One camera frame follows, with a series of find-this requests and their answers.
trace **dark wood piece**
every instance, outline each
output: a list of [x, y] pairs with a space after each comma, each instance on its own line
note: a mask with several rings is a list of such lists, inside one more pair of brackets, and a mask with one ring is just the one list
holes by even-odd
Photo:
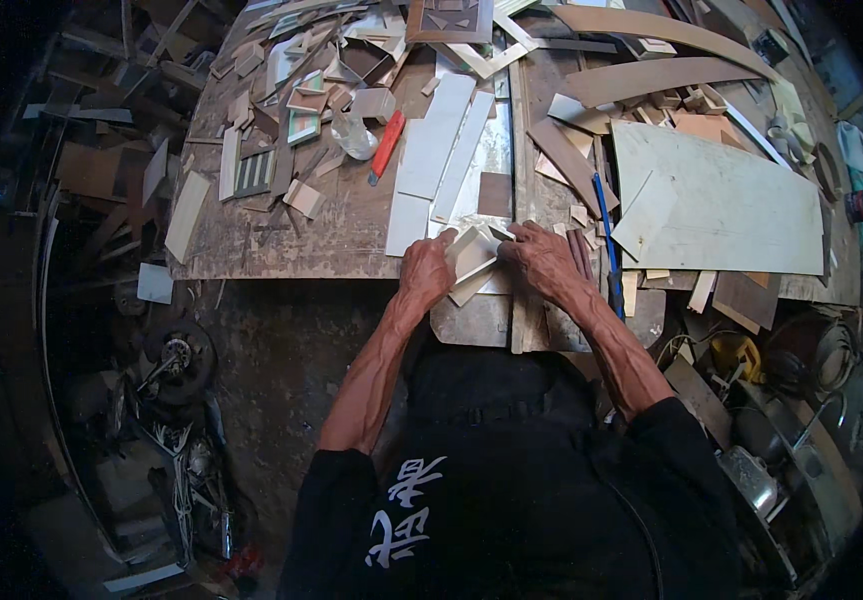
[[512, 179], [509, 174], [481, 172], [478, 214], [511, 218]]
[[759, 275], [767, 276], [767, 287], [762, 287], [744, 272], [720, 270], [714, 284], [712, 307], [743, 327], [747, 325], [741, 322], [740, 318], [770, 330], [775, 319], [775, 308], [778, 306], [778, 290], [781, 288], [782, 276], [775, 272], [755, 273], [757, 280], [761, 279]]

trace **wheel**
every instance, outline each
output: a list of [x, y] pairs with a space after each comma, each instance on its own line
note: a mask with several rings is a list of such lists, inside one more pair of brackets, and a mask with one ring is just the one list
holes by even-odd
[[214, 344], [208, 333], [190, 320], [159, 325], [144, 340], [149, 360], [171, 363], [158, 380], [158, 398], [167, 404], [183, 405], [208, 384], [214, 370]]

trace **wooden block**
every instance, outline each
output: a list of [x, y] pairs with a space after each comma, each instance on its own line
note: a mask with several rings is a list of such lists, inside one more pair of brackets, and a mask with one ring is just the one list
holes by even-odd
[[335, 91], [328, 98], [328, 106], [337, 112], [343, 111], [351, 103], [352, 95], [343, 89]]
[[481, 172], [478, 214], [511, 218], [512, 179], [509, 174]]
[[225, 130], [225, 141], [221, 147], [221, 174], [218, 180], [218, 199], [222, 202], [234, 196], [234, 180], [241, 155], [241, 129]]
[[638, 272], [623, 270], [621, 272], [621, 295], [624, 297], [624, 316], [635, 316], [635, 299], [638, 296]]
[[730, 448], [731, 415], [698, 371], [685, 358], [677, 356], [665, 369], [665, 379], [678, 392], [678, 399], [691, 408], [689, 412], [698, 416], [717, 444], [725, 450]]
[[306, 95], [302, 90], [295, 89], [288, 98], [287, 106], [294, 113], [321, 114], [327, 103], [328, 96], [325, 94]]
[[583, 228], [588, 226], [588, 209], [578, 204], [572, 204], [570, 209], [571, 218], [581, 223]]
[[653, 91], [648, 94], [648, 99], [654, 105], [655, 109], [659, 111], [677, 109], [681, 104], [681, 96], [678, 95], [677, 90], [673, 89], [664, 89], [661, 91]]
[[329, 174], [331, 171], [334, 171], [335, 169], [343, 165], [347, 156], [348, 155], [345, 153], [345, 151], [341, 150], [341, 154], [339, 154], [335, 158], [332, 158], [331, 160], [326, 160], [325, 162], [318, 165], [318, 168], [314, 171], [314, 175], [316, 177], [321, 177], [323, 175]]
[[291, 182], [291, 187], [288, 188], [288, 193], [284, 196], [285, 204], [299, 210], [308, 219], [314, 219], [318, 216], [318, 211], [321, 210], [324, 202], [324, 195], [319, 194], [315, 189], [297, 179]]
[[394, 94], [385, 87], [360, 89], [354, 94], [349, 113], [362, 118], [374, 118], [381, 125], [387, 125], [395, 114], [396, 102]]
[[188, 173], [185, 187], [182, 188], [174, 212], [171, 214], [171, 224], [164, 238], [164, 246], [183, 265], [187, 258], [188, 242], [198, 221], [198, 213], [210, 187], [210, 181], [197, 171]]
[[264, 63], [264, 48], [261, 47], [261, 44], [254, 42], [248, 44], [246, 50], [235, 58], [234, 72], [237, 73], [238, 77], [245, 77], [262, 63]]
[[698, 281], [694, 284], [694, 289], [691, 291], [691, 299], [688, 301], [688, 307], [696, 313], [705, 312], [705, 305], [708, 304], [708, 296], [712, 293], [712, 286], [717, 277], [717, 270], [702, 270], [698, 274]]
[[158, 151], [155, 152], [151, 162], [144, 169], [144, 183], [141, 186], [141, 205], [148, 204], [148, 199], [158, 189], [158, 185], [167, 172], [168, 165], [168, 138], [164, 138]]
[[425, 87], [422, 87], [422, 95], [430, 96], [434, 93], [434, 89], [438, 87], [438, 84], [441, 80], [437, 77], [432, 77], [428, 83], [425, 83]]

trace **white wood piece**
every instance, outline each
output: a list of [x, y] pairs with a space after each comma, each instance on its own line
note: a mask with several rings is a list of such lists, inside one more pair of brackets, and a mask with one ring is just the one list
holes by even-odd
[[821, 275], [818, 188], [747, 151], [661, 126], [612, 122], [619, 185], [631, 210], [662, 199], [644, 183], [665, 176], [678, 197], [637, 261], [641, 269]]
[[[638, 205], [642, 195], [648, 202]], [[671, 210], [678, 204], [678, 194], [671, 185], [670, 176], [664, 173], [648, 173], [641, 189], [624, 203], [621, 220], [612, 229], [615, 240], [631, 258], [640, 260], [647, 253], [652, 241], [662, 233]]]
[[610, 133], [608, 122], [611, 120], [611, 115], [596, 108], [585, 108], [581, 102], [561, 94], [555, 94], [551, 99], [548, 116], [589, 134], [597, 133], [599, 136], [606, 136]]
[[458, 199], [458, 192], [468, 174], [468, 167], [472, 164], [474, 149], [478, 146], [481, 133], [488, 123], [488, 113], [495, 102], [495, 95], [479, 92], [474, 95], [472, 107], [468, 110], [468, 118], [458, 134], [458, 142], [451, 152], [451, 159], [445, 174], [435, 194], [434, 204], [431, 206], [431, 219], [438, 223], [447, 223], [454, 210], [454, 203]]
[[139, 300], [171, 304], [171, 291], [174, 289], [171, 271], [167, 267], [142, 262], [137, 272], [137, 297]]
[[144, 168], [144, 182], [141, 185], [141, 205], [144, 207], [148, 204], [148, 199], [158, 189], [161, 180], [167, 170], [168, 164], [168, 138], [164, 138], [158, 151], [152, 156], [151, 162]]
[[448, 155], [474, 91], [474, 78], [445, 73], [424, 120], [409, 121], [411, 143], [404, 152], [396, 186], [403, 194], [433, 200]]
[[185, 187], [182, 188], [182, 193], [178, 196], [178, 202], [175, 204], [175, 210], [171, 214], [171, 224], [168, 226], [168, 234], [164, 238], [164, 246], [171, 250], [178, 262], [183, 265], [185, 264], [191, 233], [194, 231], [195, 223], [198, 221], [198, 213], [201, 211], [201, 205], [204, 203], [210, 187], [211, 182], [197, 171], [188, 173]]
[[583, 228], [588, 226], [588, 208], [586, 206], [572, 204], [569, 212], [571, 213], [571, 218], [581, 223]]
[[241, 129], [232, 127], [225, 131], [221, 145], [221, 173], [218, 180], [218, 199], [222, 202], [234, 196], [234, 180], [238, 174], [241, 157]]
[[737, 108], [732, 106], [727, 99], [722, 98], [722, 100], [724, 100], [725, 105], [728, 107], [728, 109], [725, 111], [725, 116], [734, 121], [735, 124], [739, 128], [741, 128], [743, 132], [748, 134], [748, 137], [755, 142], [756, 146], [761, 148], [762, 152], [767, 154], [774, 162], [777, 162], [778, 164], [785, 167], [785, 169], [790, 171], [791, 165], [788, 164], [788, 161], [785, 160], [785, 157], [780, 155], [778, 151], [775, 150], [775, 147], [768, 143], [768, 140], [766, 140], [764, 136], [758, 132], [755, 126], [752, 125], [751, 122], [746, 119], [743, 114], [737, 111]]
[[705, 306], [708, 304], [708, 296], [712, 293], [714, 280], [718, 277], [717, 270], [702, 270], [698, 274], [698, 281], [694, 283], [694, 289], [691, 291], [691, 299], [688, 301], [688, 307], [696, 313], [705, 312]]
[[635, 300], [638, 297], [638, 272], [624, 270], [621, 273], [621, 296], [624, 298], [624, 316], [635, 316]]
[[[399, 144], [404, 144], [401, 149], [399, 170], [404, 162], [404, 156], [408, 150], [408, 140], [412, 138], [417, 129], [416, 123], [421, 119], [408, 119], [404, 126], [404, 134]], [[391, 199], [391, 211], [388, 215], [388, 233], [384, 245], [384, 253], [389, 257], [403, 257], [404, 251], [415, 241], [425, 239], [428, 226], [428, 212], [431, 210], [431, 200], [419, 198], [401, 192], [399, 189], [400, 177], [395, 179], [395, 194]]]

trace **wooden board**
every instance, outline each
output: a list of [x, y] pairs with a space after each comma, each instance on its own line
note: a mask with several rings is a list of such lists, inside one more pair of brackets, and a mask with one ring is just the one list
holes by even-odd
[[208, 195], [211, 182], [197, 171], [188, 173], [185, 186], [182, 188], [174, 212], [171, 214], [171, 224], [164, 238], [164, 246], [168, 248], [178, 262], [185, 264], [188, 242], [198, 222], [198, 214]]
[[234, 179], [241, 156], [241, 129], [233, 126], [225, 129], [225, 141], [221, 145], [221, 172], [218, 182], [218, 199], [222, 202], [234, 196]]
[[[600, 219], [601, 209], [594, 191], [592, 164], [574, 148], [550, 117], [533, 123], [528, 128], [528, 135], [569, 181], [585, 207], [593, 212], [595, 218]], [[608, 210], [613, 208], [613, 205], [607, 206]]]
[[435, 90], [425, 119], [410, 121], [410, 143], [405, 148], [398, 173], [401, 182], [397, 186], [401, 193], [434, 199], [473, 91], [473, 78], [446, 73]]
[[563, 93], [588, 109], [655, 91], [715, 82], [759, 79], [753, 71], [713, 56], [658, 58], [572, 73]]
[[688, 404], [720, 447], [731, 447], [732, 419], [724, 404], [714, 395], [698, 371], [682, 356], [665, 369], [665, 379], [678, 392], [681, 402]]
[[[656, 38], [686, 44], [743, 66], [775, 82], [778, 73], [765, 64], [758, 54], [715, 32], [682, 21], [647, 14], [637, 10], [599, 8], [596, 6], [553, 6], [551, 11], [565, 21], [571, 30], [583, 33], [626, 34], [638, 38]], [[673, 85], [650, 91], [667, 90]]]
[[488, 93], [475, 94], [472, 107], [468, 110], [468, 117], [458, 134], [458, 141], [451, 152], [451, 159], [445, 174], [442, 176], [441, 185], [435, 194], [434, 203], [431, 205], [431, 219], [439, 223], [447, 223], [454, 210], [454, 203], [458, 199], [458, 192], [468, 174], [468, 167], [472, 163], [474, 150], [478, 146], [478, 140], [488, 122], [488, 113], [495, 103], [495, 95]]
[[[620, 188], [642, 190], [654, 172], [678, 202], [638, 261], [626, 267], [820, 275], [818, 189], [748, 152], [666, 127], [613, 121]], [[727, 203], [720, 201], [728, 198]]]
[[151, 162], [144, 170], [144, 182], [141, 186], [141, 205], [147, 205], [148, 199], [158, 189], [161, 180], [164, 179], [168, 166], [168, 138], [164, 138], [158, 151], [155, 152]]
[[[754, 280], [759, 276], [765, 277], [766, 287]], [[752, 333], [758, 333], [758, 327], [770, 330], [775, 319], [775, 308], [778, 306], [781, 281], [782, 276], [774, 272], [750, 274], [738, 270], [723, 270], [714, 284], [712, 308]]]
[[[408, 8], [408, 23], [404, 41], [449, 42], [449, 43], [490, 43], [492, 40], [492, 14], [494, 0], [478, 0], [476, 4], [459, 0], [459, 10], [438, 9], [425, 6], [425, 0], [411, 0]], [[468, 20], [464, 26], [457, 23]]]

